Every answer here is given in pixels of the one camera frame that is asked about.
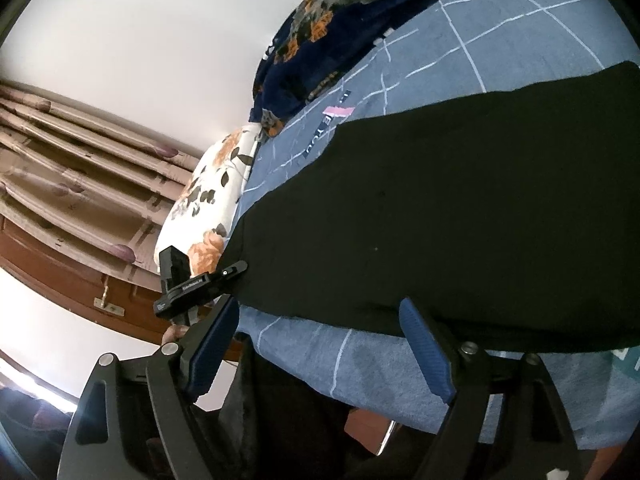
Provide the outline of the left hand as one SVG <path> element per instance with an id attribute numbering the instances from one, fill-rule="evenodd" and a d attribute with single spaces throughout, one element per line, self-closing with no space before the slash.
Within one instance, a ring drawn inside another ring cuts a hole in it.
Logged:
<path id="1" fill-rule="evenodd" d="M 171 324 L 171 326 L 167 327 L 165 333 L 163 333 L 162 342 L 160 344 L 163 346 L 170 342 L 177 342 L 184 337 L 188 330 L 190 330 L 189 326 Z"/>

